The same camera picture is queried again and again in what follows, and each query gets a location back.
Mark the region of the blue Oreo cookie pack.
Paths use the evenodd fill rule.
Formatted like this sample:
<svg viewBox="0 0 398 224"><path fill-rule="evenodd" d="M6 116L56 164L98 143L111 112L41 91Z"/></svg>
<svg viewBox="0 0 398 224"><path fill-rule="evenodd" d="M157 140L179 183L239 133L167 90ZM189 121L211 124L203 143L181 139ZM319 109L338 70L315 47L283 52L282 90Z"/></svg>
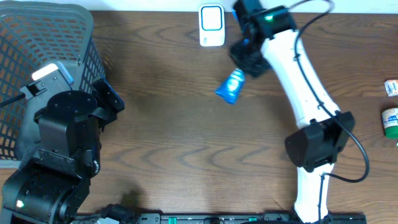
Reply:
<svg viewBox="0 0 398 224"><path fill-rule="evenodd" d="M235 69L229 77L215 90L225 102L235 104L239 98L239 94L246 82L245 74L240 69Z"/></svg>

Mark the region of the small orange snack packet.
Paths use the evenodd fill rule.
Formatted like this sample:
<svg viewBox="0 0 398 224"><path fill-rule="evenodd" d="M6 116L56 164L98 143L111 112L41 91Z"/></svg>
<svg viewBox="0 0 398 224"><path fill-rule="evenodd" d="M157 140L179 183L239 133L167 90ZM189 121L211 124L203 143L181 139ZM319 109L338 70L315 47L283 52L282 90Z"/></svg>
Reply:
<svg viewBox="0 0 398 224"><path fill-rule="evenodd" d="M384 86L388 97L398 96L398 80L386 80Z"/></svg>

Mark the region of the green lidded white jar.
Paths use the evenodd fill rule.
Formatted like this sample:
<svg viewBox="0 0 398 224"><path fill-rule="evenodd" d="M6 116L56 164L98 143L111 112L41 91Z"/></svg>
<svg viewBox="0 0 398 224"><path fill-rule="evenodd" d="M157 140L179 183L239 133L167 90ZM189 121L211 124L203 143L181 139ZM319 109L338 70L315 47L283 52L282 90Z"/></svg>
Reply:
<svg viewBox="0 0 398 224"><path fill-rule="evenodd" d="M386 138L397 139L397 108L390 108L382 112L382 123Z"/></svg>

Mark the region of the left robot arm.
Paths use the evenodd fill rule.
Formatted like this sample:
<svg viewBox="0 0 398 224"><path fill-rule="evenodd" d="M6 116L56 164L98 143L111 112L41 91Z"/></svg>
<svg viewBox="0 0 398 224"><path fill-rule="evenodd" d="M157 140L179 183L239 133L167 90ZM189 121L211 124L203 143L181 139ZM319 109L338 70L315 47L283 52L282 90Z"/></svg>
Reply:
<svg viewBox="0 0 398 224"><path fill-rule="evenodd" d="M124 103L104 78L90 93L51 91L36 105L18 170L3 185L1 223L71 223L101 169L100 131Z"/></svg>

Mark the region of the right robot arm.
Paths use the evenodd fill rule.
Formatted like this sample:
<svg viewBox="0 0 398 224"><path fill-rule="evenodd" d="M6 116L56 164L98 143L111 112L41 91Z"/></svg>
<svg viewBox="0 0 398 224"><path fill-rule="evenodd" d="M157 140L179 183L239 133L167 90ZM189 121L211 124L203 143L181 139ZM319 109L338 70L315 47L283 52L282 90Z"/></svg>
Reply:
<svg viewBox="0 0 398 224"><path fill-rule="evenodd" d="M326 223L328 181L338 154L352 136L354 118L341 112L319 80L302 43L305 27L298 28L290 9L265 9L259 1L236 1L233 14L243 38L230 48L236 70L224 95L234 103L243 77L258 77L272 69L285 91L298 130L286 137L285 148L297 168L294 219Z"/></svg>

